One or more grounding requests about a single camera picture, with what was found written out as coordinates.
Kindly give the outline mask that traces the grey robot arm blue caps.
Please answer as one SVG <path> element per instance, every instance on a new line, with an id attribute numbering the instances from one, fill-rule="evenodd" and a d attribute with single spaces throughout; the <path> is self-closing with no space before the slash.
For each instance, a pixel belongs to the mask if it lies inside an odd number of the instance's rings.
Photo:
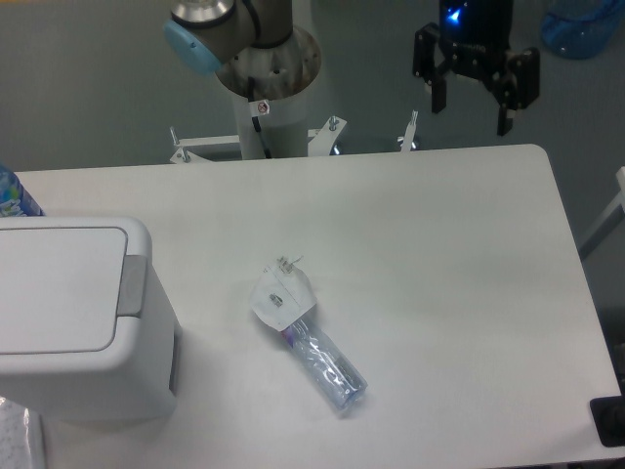
<path id="1" fill-rule="evenodd" d="M 511 1 L 440 1 L 438 20 L 414 34 L 411 73 L 431 89 L 431 111 L 446 107 L 445 76 L 481 83 L 499 105 L 497 133 L 513 112 L 540 95 L 540 53 L 512 51 Z M 246 49 L 275 50 L 295 34 L 289 1 L 176 1 L 163 25 L 166 41 L 199 74 L 220 71 Z"/>

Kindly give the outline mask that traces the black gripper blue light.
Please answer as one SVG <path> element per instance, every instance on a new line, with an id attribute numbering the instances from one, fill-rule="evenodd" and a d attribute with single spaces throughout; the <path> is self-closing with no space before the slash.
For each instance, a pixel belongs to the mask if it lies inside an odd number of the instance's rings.
<path id="1" fill-rule="evenodd" d="M 438 26 L 430 22 L 415 32 L 412 74 L 431 89 L 431 112 L 446 107 L 445 63 L 435 63 L 437 43 L 460 76 L 481 82 L 487 90 L 496 81 L 499 104 L 497 135 L 505 136 L 514 125 L 516 113 L 528 108 L 540 96 L 540 52 L 531 47 L 509 53 L 513 1 L 439 1 Z"/>

